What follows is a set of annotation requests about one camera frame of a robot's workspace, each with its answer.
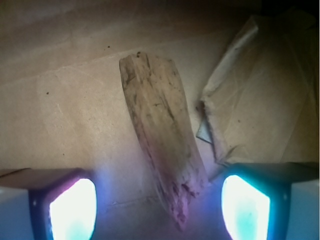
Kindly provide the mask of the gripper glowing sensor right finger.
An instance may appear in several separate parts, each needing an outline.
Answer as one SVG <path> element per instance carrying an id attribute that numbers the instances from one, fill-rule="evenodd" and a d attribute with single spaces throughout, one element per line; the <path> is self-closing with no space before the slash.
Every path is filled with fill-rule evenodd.
<path id="1" fill-rule="evenodd" d="M 221 210 L 233 240 L 318 240 L 319 164 L 235 163 L 222 183 Z"/>

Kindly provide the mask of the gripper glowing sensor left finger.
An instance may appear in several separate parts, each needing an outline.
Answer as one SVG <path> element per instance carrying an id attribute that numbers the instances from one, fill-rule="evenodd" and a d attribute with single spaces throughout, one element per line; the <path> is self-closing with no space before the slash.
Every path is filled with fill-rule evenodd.
<path id="1" fill-rule="evenodd" d="M 96 186 L 81 168 L 1 169 L 2 240 L 89 240 Z"/>

